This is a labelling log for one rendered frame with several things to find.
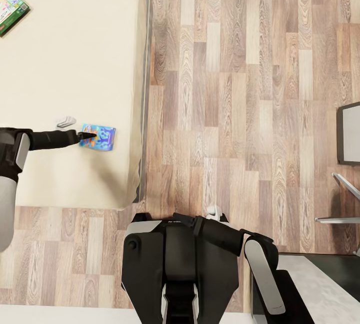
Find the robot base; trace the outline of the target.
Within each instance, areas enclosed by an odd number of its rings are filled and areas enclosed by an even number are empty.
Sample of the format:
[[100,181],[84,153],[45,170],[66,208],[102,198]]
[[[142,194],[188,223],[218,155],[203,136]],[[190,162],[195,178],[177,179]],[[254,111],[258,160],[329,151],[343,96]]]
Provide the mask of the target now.
[[[220,223],[233,227],[225,214]],[[121,287],[141,324],[163,324],[162,291],[191,296],[198,291],[197,324],[219,324],[233,293],[239,288],[238,257],[193,235],[179,220],[148,221],[137,213],[127,227]],[[172,316],[189,316],[188,306],[173,306]]]

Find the board game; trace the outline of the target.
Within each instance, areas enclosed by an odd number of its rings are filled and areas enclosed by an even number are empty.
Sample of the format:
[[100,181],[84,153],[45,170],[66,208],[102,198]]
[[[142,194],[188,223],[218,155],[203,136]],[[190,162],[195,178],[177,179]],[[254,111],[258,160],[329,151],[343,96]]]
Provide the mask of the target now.
[[96,137],[80,140],[81,147],[90,147],[107,151],[113,150],[115,128],[93,124],[83,124],[82,132],[94,133]]
[[22,0],[0,0],[0,34],[16,21],[29,6]]

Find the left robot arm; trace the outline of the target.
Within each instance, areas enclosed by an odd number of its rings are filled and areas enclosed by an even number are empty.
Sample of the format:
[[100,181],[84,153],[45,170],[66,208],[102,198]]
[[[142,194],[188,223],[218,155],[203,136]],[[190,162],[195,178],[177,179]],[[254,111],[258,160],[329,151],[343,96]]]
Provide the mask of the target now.
[[96,137],[94,133],[65,130],[76,123],[74,117],[63,116],[53,121],[51,131],[0,127],[0,252],[8,249],[14,237],[18,175],[23,172],[28,152],[64,148]]

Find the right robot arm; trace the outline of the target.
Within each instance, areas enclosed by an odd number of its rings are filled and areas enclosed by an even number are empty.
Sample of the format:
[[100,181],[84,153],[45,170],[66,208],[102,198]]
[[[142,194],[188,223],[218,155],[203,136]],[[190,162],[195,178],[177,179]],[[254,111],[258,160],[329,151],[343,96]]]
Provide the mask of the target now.
[[193,235],[240,256],[244,234],[250,236],[244,244],[254,283],[265,313],[267,324],[315,324],[289,272],[277,270],[279,251],[274,240],[263,234],[241,228],[234,229],[220,223],[221,208],[214,204],[207,208],[208,216],[191,217],[179,213],[173,216],[189,228]]

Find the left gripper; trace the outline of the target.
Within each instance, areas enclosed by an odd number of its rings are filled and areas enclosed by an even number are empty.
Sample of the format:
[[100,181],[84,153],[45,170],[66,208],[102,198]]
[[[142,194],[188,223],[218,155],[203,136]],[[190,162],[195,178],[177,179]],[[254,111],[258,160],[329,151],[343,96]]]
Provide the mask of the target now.
[[80,140],[96,137],[94,133],[79,132],[75,129],[68,131],[44,131],[47,134],[49,140],[49,146],[47,149],[64,148],[70,145],[79,143]]

